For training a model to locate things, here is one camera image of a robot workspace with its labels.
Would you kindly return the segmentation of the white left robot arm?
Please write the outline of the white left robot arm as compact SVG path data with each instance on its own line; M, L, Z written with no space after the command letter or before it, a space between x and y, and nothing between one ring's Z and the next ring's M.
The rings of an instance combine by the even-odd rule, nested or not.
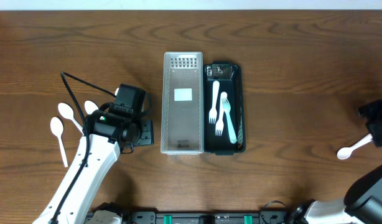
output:
M154 144L153 123L118 110L86 117L71 166L34 223L84 223L98 189L123 149Z

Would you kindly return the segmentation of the clear plastic perforated basket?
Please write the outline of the clear plastic perforated basket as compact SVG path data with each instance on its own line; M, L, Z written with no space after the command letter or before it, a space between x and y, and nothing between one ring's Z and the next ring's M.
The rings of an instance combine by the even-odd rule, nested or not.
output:
M191 88L192 101L174 101L176 88ZM203 53L166 52L162 88L161 153L204 151Z

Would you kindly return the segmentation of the white plastic fork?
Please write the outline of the white plastic fork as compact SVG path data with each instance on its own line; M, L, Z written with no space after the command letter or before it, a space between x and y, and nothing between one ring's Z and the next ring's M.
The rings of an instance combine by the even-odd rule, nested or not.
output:
M216 136L221 136L223 133L223 115L224 115L224 104L228 101L227 99L227 92L223 91L220 94L220 110L219 110L219 117L218 121L216 122L215 125L215 135Z
M212 85L212 107L209 111L208 118L210 124L215 124L217 119L217 98L220 88L220 82L214 81Z

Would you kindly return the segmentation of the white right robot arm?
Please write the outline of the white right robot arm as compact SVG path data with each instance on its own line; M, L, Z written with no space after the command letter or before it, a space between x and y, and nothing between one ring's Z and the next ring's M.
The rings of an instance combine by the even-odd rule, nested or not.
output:
M340 160L348 159L356 149L373 142L382 146L382 100L372 101L358 108L366 119L368 135L354 145L337 151ZM343 199L331 201L311 200L299 205L287 223L382 223L382 165L358 179Z

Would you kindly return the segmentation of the pale green plastic fork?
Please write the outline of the pale green plastic fork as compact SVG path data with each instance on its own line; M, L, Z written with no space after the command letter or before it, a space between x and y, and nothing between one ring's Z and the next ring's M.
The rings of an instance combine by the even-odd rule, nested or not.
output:
M235 144L237 142L237 138L235 135L235 129L231 120L230 116L230 111L231 111L231 106L230 102L228 101L227 98L222 98L221 102L223 103L223 109L226 114L226 122L227 122L227 128L228 128L228 135L229 135L229 140L232 144Z

